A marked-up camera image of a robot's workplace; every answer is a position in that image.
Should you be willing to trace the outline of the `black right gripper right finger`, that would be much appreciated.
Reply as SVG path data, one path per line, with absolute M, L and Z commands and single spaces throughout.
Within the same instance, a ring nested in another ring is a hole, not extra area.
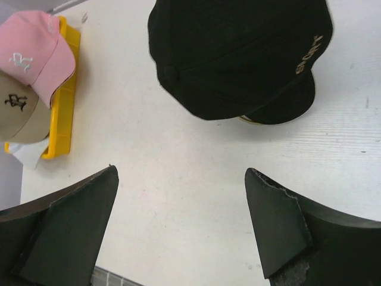
M 254 168 L 245 189 L 271 285 L 380 285 L 380 222 L 326 207 Z

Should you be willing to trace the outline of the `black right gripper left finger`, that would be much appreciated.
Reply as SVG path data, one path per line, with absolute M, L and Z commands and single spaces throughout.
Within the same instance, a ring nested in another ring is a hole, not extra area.
M 118 183 L 108 166 L 1 210 L 1 285 L 90 285 Z

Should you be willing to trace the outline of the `beige cap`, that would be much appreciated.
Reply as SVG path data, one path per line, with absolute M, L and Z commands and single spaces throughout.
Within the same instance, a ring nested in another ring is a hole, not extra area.
M 33 144 L 50 130 L 51 110 L 35 91 L 1 72 L 1 142 Z

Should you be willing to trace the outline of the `black cap gold logo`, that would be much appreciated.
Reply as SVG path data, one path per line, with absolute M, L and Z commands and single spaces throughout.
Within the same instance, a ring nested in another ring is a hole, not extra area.
M 157 1 L 149 52 L 160 85 L 204 120 L 296 119 L 333 23 L 326 1 Z

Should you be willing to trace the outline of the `pink cap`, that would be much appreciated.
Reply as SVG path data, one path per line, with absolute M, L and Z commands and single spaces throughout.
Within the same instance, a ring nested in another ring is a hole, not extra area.
M 1 70 L 32 87 L 48 108 L 76 69 L 60 28 L 58 17 L 39 10 L 16 12 L 1 24 Z

